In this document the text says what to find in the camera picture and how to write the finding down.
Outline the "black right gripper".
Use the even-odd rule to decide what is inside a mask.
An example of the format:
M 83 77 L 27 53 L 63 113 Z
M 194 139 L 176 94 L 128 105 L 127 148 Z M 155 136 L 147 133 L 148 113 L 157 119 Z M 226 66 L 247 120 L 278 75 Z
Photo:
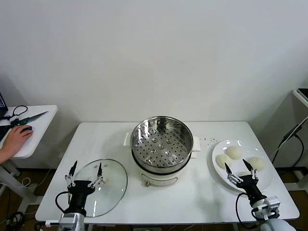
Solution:
M 251 175 L 245 175 L 237 177 L 234 175 L 227 165 L 225 163 L 225 169 L 227 172 L 227 179 L 235 186 L 237 186 L 240 189 L 244 189 L 248 196 L 249 201 L 259 201 L 264 199 L 264 195 L 261 193 L 259 188 L 257 187 L 258 183 L 258 177 L 257 177 L 257 170 L 252 167 L 250 163 L 248 163 L 245 159 L 243 159 L 243 162 L 248 169 L 248 171 L 251 173 Z

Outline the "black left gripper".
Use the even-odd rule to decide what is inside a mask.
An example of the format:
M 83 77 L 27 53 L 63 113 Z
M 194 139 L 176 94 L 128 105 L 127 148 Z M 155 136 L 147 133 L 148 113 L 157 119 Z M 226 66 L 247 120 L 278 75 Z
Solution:
M 71 199 L 67 212 L 86 212 L 85 204 L 88 195 L 95 191 L 97 185 L 104 184 L 102 164 L 99 164 L 96 178 L 91 182 L 89 180 L 74 181 L 74 173 L 77 167 L 77 161 L 70 168 L 68 175 L 65 175 L 68 192 L 71 194 Z

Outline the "bare person hand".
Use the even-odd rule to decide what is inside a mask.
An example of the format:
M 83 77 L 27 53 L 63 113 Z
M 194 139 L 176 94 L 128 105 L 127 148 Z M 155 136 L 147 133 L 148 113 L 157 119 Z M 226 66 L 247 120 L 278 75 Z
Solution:
M 11 158 L 16 155 L 23 147 L 24 143 L 32 136 L 33 131 L 29 130 L 30 126 L 16 126 L 9 133 L 5 139 L 0 150 L 5 158 Z

